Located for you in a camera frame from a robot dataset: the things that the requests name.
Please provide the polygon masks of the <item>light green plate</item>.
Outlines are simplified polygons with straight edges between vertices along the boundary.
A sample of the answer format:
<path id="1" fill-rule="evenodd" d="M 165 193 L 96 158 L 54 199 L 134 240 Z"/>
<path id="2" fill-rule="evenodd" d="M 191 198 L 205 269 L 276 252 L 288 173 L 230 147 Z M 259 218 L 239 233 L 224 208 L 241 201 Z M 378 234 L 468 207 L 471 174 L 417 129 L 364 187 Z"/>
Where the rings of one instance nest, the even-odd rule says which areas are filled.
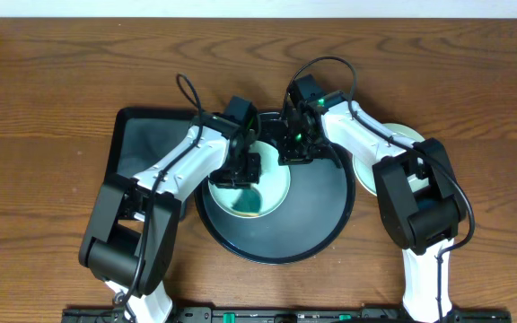
<path id="1" fill-rule="evenodd" d="M 262 197 L 262 207 L 259 216 L 244 217 L 234 214 L 231 206 L 234 199 L 240 194 L 242 188 L 219 188 L 208 184 L 213 200 L 226 213 L 240 218 L 258 218 L 272 213 L 285 200 L 291 184 L 291 172 L 288 166 L 279 165 L 279 153 L 270 144 L 257 141 L 251 147 L 253 153 L 259 153 L 261 157 L 261 173 L 258 184 L 252 184 Z"/>
<path id="2" fill-rule="evenodd" d="M 395 133 L 396 136 L 409 137 L 410 139 L 418 142 L 423 142 L 425 140 L 423 136 L 421 136 L 416 130 L 412 129 L 411 127 L 407 127 L 405 125 L 396 123 L 385 123 L 384 126 L 393 133 Z M 376 188 L 374 184 L 372 168 L 370 166 L 365 165 L 357 158 L 353 158 L 352 164 L 358 182 L 370 194 L 376 196 Z M 417 192 L 418 190 L 426 188 L 428 186 L 427 179 L 419 179 L 416 175 L 407 177 L 407 181 L 413 192 Z"/>

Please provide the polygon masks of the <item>green sponge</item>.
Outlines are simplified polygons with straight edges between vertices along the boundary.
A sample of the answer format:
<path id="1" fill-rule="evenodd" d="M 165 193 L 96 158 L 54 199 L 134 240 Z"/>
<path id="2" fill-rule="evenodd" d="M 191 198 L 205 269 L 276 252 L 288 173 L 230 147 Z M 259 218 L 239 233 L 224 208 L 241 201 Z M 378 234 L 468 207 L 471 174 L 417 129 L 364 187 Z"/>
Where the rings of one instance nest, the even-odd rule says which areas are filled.
<path id="1" fill-rule="evenodd" d="M 255 188 L 243 188 L 232 202 L 232 212 L 239 216 L 259 216 L 262 207 L 261 194 Z"/>

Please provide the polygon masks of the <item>light green plate front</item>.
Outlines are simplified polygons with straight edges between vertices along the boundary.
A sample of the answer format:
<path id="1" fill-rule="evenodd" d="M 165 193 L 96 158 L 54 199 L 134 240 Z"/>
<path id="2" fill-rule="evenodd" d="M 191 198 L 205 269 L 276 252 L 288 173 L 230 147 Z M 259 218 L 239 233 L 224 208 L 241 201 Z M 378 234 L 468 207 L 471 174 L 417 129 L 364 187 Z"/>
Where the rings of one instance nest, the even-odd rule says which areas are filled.
<path id="1" fill-rule="evenodd" d="M 416 130 L 412 129 L 411 127 L 407 127 L 405 125 L 396 123 L 385 123 L 384 126 L 393 133 L 395 133 L 396 136 L 409 137 L 410 139 L 418 142 L 423 142 L 425 140 L 423 136 L 421 136 Z M 376 188 L 374 184 L 372 168 L 370 166 L 365 165 L 357 158 L 353 158 L 352 164 L 358 182 L 370 194 L 376 196 Z M 413 192 L 417 192 L 418 190 L 426 188 L 428 186 L 427 179 L 419 179 L 416 175 L 407 177 L 407 181 Z"/>

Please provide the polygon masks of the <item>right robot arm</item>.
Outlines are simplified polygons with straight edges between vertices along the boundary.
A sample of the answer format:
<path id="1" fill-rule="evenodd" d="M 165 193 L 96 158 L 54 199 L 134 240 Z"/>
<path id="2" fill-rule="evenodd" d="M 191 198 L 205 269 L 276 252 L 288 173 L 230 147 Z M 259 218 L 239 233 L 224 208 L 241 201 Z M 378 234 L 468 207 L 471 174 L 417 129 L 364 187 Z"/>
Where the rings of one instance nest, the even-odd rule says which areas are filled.
<path id="1" fill-rule="evenodd" d="M 403 254 L 403 308 L 414 321 L 447 321 L 448 257 L 471 206 L 443 145 L 389 130 L 350 94 L 327 93 L 310 74 L 287 86 L 281 119 L 280 163 L 331 158 L 341 147 L 371 169 L 381 222 Z"/>

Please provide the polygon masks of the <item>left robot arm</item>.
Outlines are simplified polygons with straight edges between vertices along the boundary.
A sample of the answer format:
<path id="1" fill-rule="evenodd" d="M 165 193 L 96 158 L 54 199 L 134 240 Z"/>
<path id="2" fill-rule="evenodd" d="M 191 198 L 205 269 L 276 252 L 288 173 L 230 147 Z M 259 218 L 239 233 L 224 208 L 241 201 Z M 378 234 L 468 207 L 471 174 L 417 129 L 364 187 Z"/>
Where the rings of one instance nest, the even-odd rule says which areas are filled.
<path id="1" fill-rule="evenodd" d="M 153 166 L 131 178 L 105 178 L 78 255 L 82 266 L 115 289 L 113 310 L 98 321 L 167 320 L 172 301 L 162 279 L 181 205 L 204 180 L 227 189 L 259 182 L 260 157 L 250 145 L 260 130 L 257 108 L 232 97 L 222 113 L 200 110 L 185 138 Z"/>

